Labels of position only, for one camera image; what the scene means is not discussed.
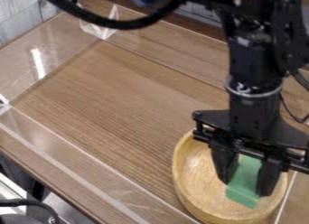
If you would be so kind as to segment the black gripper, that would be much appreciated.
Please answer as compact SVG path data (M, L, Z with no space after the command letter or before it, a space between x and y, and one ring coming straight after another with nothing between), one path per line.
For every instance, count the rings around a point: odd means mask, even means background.
M225 184L235 173L238 154L262 161L255 193L265 197L271 195L279 175L288 170L309 174L309 135L282 117L269 123L267 116L257 113L262 105L258 102L253 112L243 107L238 107L237 112L197 110L191 118L195 121L193 138L210 145L217 177Z

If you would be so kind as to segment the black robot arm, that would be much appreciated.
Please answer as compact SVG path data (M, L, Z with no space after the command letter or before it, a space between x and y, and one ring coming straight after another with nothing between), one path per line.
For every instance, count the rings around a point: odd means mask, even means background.
M283 172L309 173L309 135L279 114L283 79L309 90L300 68L309 64L302 0L132 0L140 6L193 2L217 11L229 45L227 110L197 110L193 138L209 144L218 179L231 182L239 156L262 161L255 193L269 196Z

